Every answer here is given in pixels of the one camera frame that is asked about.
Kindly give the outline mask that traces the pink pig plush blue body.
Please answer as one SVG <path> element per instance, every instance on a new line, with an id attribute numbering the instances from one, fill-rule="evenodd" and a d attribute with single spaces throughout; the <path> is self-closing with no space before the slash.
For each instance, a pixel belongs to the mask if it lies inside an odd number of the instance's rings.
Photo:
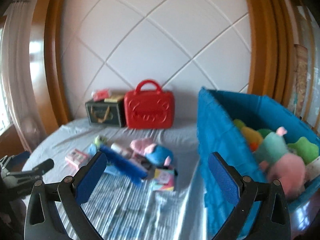
<path id="1" fill-rule="evenodd" d="M 170 166 L 174 161 L 174 154 L 168 148 L 155 143 L 151 138 L 136 139 L 131 141 L 131 149 L 155 166 Z"/>

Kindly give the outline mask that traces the teal pink plush toy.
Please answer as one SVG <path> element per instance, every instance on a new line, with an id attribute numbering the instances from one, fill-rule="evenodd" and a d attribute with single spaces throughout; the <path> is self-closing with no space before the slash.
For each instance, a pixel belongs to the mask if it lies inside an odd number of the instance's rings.
<path id="1" fill-rule="evenodd" d="M 253 155 L 260 168 L 266 172 L 267 180 L 279 180 L 285 196 L 296 198 L 303 189 L 305 164 L 301 157 L 289 151 L 284 140 L 286 133 L 284 127 L 269 133 Z"/>

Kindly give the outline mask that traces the light blue boomerang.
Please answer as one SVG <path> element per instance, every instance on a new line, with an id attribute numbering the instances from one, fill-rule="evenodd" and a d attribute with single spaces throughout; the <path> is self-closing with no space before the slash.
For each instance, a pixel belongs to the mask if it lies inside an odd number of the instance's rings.
<path id="1" fill-rule="evenodd" d="M 90 144 L 89 148 L 88 148 L 88 154 L 91 157 L 94 157 L 94 155 L 98 152 L 98 147 L 96 144 Z M 113 176 L 120 176 L 120 172 L 110 163 L 107 164 L 104 173 L 113 175 Z"/>

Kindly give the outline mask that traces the green frog plush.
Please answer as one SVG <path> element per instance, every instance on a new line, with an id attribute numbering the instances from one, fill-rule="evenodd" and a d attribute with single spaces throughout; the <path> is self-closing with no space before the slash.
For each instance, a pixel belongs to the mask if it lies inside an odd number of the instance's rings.
<path id="1" fill-rule="evenodd" d="M 295 143 L 289 143 L 287 146 L 296 151 L 305 165 L 310 164 L 319 156 L 319 147 L 311 143 L 306 137 L 300 137 Z"/>

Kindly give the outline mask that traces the wooden headboard frame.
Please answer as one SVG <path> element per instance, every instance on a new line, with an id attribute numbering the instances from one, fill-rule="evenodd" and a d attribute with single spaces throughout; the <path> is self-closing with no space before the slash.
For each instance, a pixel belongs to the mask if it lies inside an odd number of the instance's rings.
<path id="1" fill-rule="evenodd" d="M 71 121 L 62 78 L 60 34 L 65 0 L 37 0 L 31 22 L 30 74 L 36 106 L 47 134 Z"/>

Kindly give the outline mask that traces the green one-eyed monster plush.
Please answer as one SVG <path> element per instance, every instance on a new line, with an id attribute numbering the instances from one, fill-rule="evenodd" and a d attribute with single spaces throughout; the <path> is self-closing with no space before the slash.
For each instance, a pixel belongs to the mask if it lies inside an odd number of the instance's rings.
<path id="1" fill-rule="evenodd" d="M 105 136 L 102 135 L 98 135 L 95 139 L 94 139 L 94 144 L 99 147 L 100 145 L 106 145 L 107 144 L 107 138 Z"/>

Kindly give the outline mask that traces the pink white small box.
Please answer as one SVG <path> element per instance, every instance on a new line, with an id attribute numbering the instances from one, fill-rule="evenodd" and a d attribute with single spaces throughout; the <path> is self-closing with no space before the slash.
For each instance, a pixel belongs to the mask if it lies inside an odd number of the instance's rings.
<path id="1" fill-rule="evenodd" d="M 79 169 L 88 163 L 89 155 L 81 152 L 78 149 L 74 149 L 71 152 L 67 153 L 67 155 L 65 156 L 65 161 L 73 165 L 75 168 Z"/>

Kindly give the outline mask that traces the colourful pink toy packet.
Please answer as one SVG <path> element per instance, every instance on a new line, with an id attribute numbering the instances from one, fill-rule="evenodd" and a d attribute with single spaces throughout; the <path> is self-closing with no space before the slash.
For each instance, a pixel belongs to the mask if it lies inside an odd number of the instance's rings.
<path id="1" fill-rule="evenodd" d="M 175 187 L 175 171 L 167 169 L 155 169 L 152 179 L 153 191 L 173 191 Z"/>

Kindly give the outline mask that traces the red packet on bag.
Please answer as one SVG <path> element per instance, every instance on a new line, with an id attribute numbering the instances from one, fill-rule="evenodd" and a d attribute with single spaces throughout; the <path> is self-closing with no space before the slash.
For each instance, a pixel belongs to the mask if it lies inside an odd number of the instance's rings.
<path id="1" fill-rule="evenodd" d="M 91 97 L 93 101 L 101 101 L 109 98 L 111 96 L 111 91 L 109 89 L 99 89 L 99 90 L 94 90 L 91 93 Z"/>

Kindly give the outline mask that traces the blue fluffy duster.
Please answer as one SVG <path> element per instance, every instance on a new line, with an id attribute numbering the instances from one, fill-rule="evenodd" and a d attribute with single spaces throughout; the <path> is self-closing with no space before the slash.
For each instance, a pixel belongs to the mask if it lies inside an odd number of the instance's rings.
<path id="1" fill-rule="evenodd" d="M 125 159 L 108 146 L 100 145 L 99 151 L 106 155 L 108 163 L 113 165 L 122 175 L 129 177 L 134 184 L 139 185 L 142 180 L 148 177 L 147 171 Z"/>

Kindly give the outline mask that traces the yellow duck plush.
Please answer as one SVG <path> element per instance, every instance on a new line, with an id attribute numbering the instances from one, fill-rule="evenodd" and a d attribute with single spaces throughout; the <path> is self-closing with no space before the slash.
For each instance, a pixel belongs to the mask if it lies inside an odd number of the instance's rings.
<path id="1" fill-rule="evenodd" d="M 260 144 L 263 142 L 262 135 L 258 131 L 250 127 L 247 127 L 246 124 L 240 119 L 234 119 L 233 123 L 240 130 L 240 132 L 246 139 L 250 150 L 252 152 L 255 152 L 260 146 Z"/>

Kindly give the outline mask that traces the red plastic carry case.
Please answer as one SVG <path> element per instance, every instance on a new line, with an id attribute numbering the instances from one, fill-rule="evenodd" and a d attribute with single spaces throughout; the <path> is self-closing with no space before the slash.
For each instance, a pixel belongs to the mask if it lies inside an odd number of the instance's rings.
<path id="1" fill-rule="evenodd" d="M 167 129 L 173 125 L 175 98 L 155 80 L 143 80 L 124 96 L 126 124 L 131 129 Z"/>

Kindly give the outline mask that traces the yellow box on bag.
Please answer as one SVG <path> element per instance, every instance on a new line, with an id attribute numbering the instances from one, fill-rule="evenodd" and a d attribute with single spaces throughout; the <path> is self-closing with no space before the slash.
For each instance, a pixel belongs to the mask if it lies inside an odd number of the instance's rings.
<path id="1" fill-rule="evenodd" d="M 124 99 L 124 94 L 113 94 L 109 98 L 105 98 L 105 103 L 118 103 Z"/>

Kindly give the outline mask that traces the blue storage bin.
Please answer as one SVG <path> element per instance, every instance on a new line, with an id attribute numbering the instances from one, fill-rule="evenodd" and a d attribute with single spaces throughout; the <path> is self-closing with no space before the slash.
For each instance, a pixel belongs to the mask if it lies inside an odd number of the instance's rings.
<path id="1" fill-rule="evenodd" d="M 289 110 L 268 96 L 243 94 L 202 88 L 198 96 L 197 138 L 199 141 L 200 171 L 206 193 L 207 231 L 214 237 L 232 212 L 234 205 L 225 199 L 209 169 L 209 156 L 218 152 L 228 165 L 243 176 L 265 183 L 266 176 L 253 157 L 245 138 L 233 121 L 240 119 L 258 130 L 276 130 L 283 126 L 288 133 L 284 139 L 296 142 L 300 137 L 319 145 L 319 137 Z"/>

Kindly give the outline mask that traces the dark green gift bag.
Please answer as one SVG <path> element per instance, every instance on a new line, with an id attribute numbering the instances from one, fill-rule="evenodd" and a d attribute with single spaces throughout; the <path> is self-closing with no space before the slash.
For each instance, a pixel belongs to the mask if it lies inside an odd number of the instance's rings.
<path id="1" fill-rule="evenodd" d="M 125 127 L 124 100 L 105 102 L 89 100 L 85 103 L 89 123 L 91 125 L 105 125 L 111 127 Z"/>

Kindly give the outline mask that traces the white medicine bottle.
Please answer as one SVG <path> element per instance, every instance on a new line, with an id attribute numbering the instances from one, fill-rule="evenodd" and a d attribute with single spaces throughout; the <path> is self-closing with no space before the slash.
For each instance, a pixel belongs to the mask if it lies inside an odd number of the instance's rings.
<path id="1" fill-rule="evenodd" d="M 111 149 L 114 150 L 114 152 L 117 152 L 119 155 L 121 155 L 125 159 L 130 159 L 133 154 L 133 152 L 130 149 L 125 148 L 124 146 L 121 146 L 116 142 L 114 142 L 111 145 Z"/>

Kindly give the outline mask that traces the striped grey bed sheet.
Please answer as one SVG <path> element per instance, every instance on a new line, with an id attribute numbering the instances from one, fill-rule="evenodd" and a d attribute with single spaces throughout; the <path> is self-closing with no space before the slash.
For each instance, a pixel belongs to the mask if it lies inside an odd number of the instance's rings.
<path id="1" fill-rule="evenodd" d="M 102 175 L 82 208 L 104 239 L 206 238 L 204 187 L 194 121 L 176 120 L 170 129 L 134 130 L 75 120 L 44 140 L 33 151 L 24 170 L 53 159 L 54 168 L 44 175 L 44 182 L 61 181 L 76 172 L 65 156 L 76 149 L 87 152 L 99 135 L 123 147 L 135 139 L 152 138 L 174 153 L 178 172 L 172 192 L 154 191 L 151 181 L 135 185 L 126 176 Z"/>

